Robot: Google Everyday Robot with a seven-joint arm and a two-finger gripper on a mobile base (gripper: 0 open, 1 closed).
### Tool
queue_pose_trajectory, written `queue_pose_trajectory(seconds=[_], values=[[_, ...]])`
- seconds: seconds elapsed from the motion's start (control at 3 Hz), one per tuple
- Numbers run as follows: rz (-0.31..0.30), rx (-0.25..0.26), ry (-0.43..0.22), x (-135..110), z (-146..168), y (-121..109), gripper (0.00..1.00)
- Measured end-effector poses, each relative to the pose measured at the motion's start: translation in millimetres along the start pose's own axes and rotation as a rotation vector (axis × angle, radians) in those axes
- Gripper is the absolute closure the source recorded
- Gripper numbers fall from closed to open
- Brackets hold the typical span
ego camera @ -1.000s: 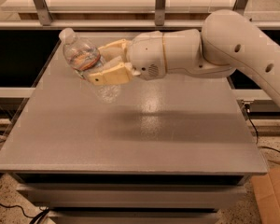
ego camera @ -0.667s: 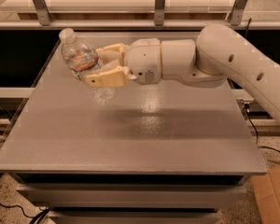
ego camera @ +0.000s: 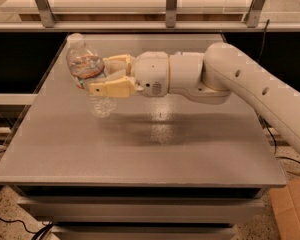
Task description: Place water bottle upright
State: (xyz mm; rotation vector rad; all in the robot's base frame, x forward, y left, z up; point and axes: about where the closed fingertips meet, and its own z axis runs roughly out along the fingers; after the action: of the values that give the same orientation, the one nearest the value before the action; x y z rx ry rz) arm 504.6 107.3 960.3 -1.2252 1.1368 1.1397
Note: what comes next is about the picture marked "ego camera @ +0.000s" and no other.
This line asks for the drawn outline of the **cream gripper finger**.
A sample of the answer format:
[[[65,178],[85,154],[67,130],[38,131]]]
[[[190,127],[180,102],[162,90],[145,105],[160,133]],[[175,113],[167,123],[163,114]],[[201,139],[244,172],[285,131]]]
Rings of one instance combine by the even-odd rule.
[[[104,65],[109,73],[124,70],[127,75],[131,73],[135,58],[129,54],[115,55],[103,59]]]
[[[90,93],[94,96],[128,98],[135,94],[135,79],[124,76],[117,80],[93,82],[88,87]]]

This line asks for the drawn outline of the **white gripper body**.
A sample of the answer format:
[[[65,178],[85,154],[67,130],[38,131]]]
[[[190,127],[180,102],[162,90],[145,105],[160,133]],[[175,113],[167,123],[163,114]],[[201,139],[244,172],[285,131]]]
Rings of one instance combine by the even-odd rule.
[[[145,97],[164,97],[168,93],[169,55],[165,52],[145,52],[137,56],[132,66],[136,92]]]

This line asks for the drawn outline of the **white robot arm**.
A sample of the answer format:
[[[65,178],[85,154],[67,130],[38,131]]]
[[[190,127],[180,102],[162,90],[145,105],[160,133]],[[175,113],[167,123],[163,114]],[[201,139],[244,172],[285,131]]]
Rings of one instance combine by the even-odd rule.
[[[214,43],[204,53],[118,55],[104,63],[108,76],[88,84],[94,96],[179,94],[198,103],[222,104],[234,93],[300,154],[300,92],[230,44]]]

